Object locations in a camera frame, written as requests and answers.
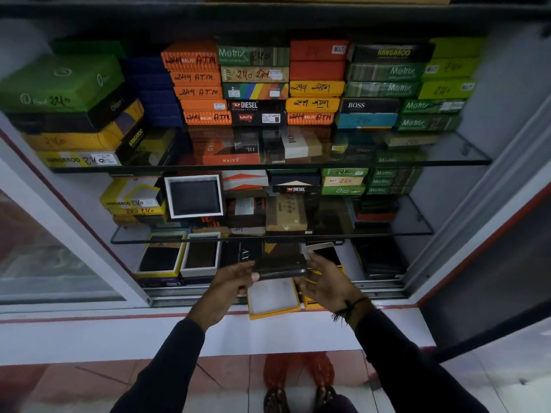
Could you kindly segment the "person's left hand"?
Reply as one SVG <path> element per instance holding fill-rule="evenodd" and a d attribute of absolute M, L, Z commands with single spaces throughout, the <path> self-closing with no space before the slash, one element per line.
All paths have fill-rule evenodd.
<path fill-rule="evenodd" d="M 241 262 L 221 268 L 215 274 L 209 288 L 192 307 L 187 319 L 196 323 L 203 332 L 219 323 L 238 295 L 244 294 L 249 287 L 238 287 L 238 277 L 252 272 L 254 261 Z"/>

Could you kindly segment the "dark leather wallet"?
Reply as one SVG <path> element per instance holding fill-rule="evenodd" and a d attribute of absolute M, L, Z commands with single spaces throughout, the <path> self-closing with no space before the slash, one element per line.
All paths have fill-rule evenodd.
<path fill-rule="evenodd" d="M 280 278 L 304 277 L 308 264 L 303 254 L 287 256 L 263 256 L 255 260 L 252 272 L 258 274 L 258 281 Z"/>

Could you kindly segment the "person's left forearm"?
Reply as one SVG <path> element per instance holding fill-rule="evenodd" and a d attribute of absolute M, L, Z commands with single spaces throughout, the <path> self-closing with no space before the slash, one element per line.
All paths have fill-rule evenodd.
<path fill-rule="evenodd" d="M 193 307 L 109 413 L 183 413 L 205 333 L 224 314 Z"/>

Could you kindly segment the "black box white letters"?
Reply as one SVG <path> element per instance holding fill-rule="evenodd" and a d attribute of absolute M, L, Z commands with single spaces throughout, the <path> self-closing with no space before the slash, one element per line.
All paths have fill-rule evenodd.
<path fill-rule="evenodd" d="M 222 242 L 220 268 L 255 260 L 263 256 L 264 243 L 259 239 L 238 238 Z"/>

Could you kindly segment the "black thread wristband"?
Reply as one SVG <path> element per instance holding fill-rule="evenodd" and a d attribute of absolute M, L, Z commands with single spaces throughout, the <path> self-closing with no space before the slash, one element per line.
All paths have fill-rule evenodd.
<path fill-rule="evenodd" d="M 366 313 L 374 310 L 374 305 L 367 297 L 362 297 L 354 302 L 348 299 L 344 300 L 345 307 L 337 310 L 332 314 L 332 321 L 336 323 L 341 321 L 352 329 L 355 329 L 357 323 L 365 316 Z"/>

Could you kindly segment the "metal sliding door track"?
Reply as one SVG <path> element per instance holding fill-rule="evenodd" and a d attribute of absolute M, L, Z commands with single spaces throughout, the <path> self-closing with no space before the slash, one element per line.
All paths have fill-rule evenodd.
<path fill-rule="evenodd" d="M 407 299 L 399 280 L 353 280 L 352 283 L 368 298 L 379 303 Z M 207 290 L 207 285 L 145 288 L 154 307 L 189 307 Z"/>

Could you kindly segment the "dark brown wallet box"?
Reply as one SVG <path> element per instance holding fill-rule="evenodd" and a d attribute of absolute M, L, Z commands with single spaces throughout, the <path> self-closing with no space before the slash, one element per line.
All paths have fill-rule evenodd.
<path fill-rule="evenodd" d="M 227 199 L 225 217 L 231 229 L 265 227 L 265 198 Z"/>

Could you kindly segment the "tan gold wallet box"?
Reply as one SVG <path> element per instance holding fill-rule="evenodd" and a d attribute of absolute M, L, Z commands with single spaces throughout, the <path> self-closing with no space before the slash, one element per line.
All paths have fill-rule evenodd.
<path fill-rule="evenodd" d="M 300 194 L 280 194 L 265 199 L 265 230 L 267 232 L 306 231 L 308 221 L 304 197 Z"/>

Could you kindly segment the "open yellow box black wallet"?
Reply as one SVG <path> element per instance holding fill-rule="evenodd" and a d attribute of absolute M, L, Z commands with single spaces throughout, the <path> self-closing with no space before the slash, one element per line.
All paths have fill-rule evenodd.
<path fill-rule="evenodd" d="M 176 278 L 180 273 L 188 233 L 184 230 L 153 232 L 134 276 Z"/>

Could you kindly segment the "black box red label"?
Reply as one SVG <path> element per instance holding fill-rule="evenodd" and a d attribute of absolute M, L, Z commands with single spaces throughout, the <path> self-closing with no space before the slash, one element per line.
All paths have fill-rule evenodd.
<path fill-rule="evenodd" d="M 319 194 L 321 175 L 310 173 L 284 173 L 270 175 L 273 193 L 279 194 Z"/>
<path fill-rule="evenodd" d="M 283 112 L 286 100 L 228 100 L 232 112 Z"/>

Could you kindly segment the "small green wallet box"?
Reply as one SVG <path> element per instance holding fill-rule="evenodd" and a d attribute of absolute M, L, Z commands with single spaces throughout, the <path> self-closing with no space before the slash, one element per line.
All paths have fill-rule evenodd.
<path fill-rule="evenodd" d="M 365 191 L 365 185 L 358 186 L 326 186 L 322 187 L 322 195 L 338 196 L 361 196 Z"/>
<path fill-rule="evenodd" d="M 369 168 L 323 168 L 324 177 L 362 177 L 368 174 Z"/>

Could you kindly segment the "dark wallet box pile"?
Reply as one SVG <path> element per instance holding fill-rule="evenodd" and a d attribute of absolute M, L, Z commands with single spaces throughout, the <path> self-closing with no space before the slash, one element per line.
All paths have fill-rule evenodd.
<path fill-rule="evenodd" d="M 351 199 L 350 217 L 355 223 L 391 222 L 396 218 L 400 205 L 393 195 L 367 195 Z"/>

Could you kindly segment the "stack of yellow boxes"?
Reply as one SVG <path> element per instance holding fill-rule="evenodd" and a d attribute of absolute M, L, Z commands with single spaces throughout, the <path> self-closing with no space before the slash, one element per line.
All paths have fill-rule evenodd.
<path fill-rule="evenodd" d="M 169 218 L 161 177 L 114 177 L 100 203 L 121 227 L 164 224 Z"/>

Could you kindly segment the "olive gold wallet box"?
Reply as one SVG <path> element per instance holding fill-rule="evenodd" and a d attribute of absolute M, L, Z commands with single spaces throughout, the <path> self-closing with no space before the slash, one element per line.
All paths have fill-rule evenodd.
<path fill-rule="evenodd" d="M 289 71 L 289 67 L 220 67 L 224 83 L 288 83 Z"/>

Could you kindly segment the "red wallet box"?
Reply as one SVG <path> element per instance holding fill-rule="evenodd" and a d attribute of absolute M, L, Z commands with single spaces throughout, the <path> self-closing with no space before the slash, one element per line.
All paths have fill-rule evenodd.
<path fill-rule="evenodd" d="M 344 62 L 349 45 L 343 39 L 294 39 L 290 41 L 290 61 Z"/>
<path fill-rule="evenodd" d="M 343 81 L 347 63 L 332 61 L 292 61 L 290 81 Z"/>

